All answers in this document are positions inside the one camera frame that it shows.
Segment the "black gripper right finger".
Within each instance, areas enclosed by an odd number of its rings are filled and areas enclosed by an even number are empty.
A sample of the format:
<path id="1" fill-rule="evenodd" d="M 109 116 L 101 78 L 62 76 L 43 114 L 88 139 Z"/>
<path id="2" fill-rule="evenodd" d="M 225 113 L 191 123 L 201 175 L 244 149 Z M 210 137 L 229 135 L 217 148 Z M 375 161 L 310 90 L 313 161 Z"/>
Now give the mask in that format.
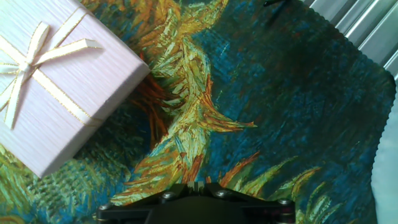
<path id="1" fill-rule="evenodd" d="M 287 198 L 262 200 L 218 183 L 196 183 L 199 217 L 214 224 L 294 224 L 295 203 Z"/>

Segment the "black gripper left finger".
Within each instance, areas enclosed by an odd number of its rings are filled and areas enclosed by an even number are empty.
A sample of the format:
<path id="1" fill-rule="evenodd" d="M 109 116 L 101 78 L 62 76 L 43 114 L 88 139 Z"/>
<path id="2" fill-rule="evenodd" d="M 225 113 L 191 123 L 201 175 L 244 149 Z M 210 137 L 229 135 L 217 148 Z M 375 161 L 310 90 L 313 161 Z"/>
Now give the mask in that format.
<path id="1" fill-rule="evenodd" d="M 163 190 L 144 199 L 128 205 L 107 203 L 98 207 L 95 215 L 97 224 L 145 224 L 155 208 L 160 208 L 168 202 L 192 196 L 195 193 L 195 183 L 173 184 L 171 188 Z"/>

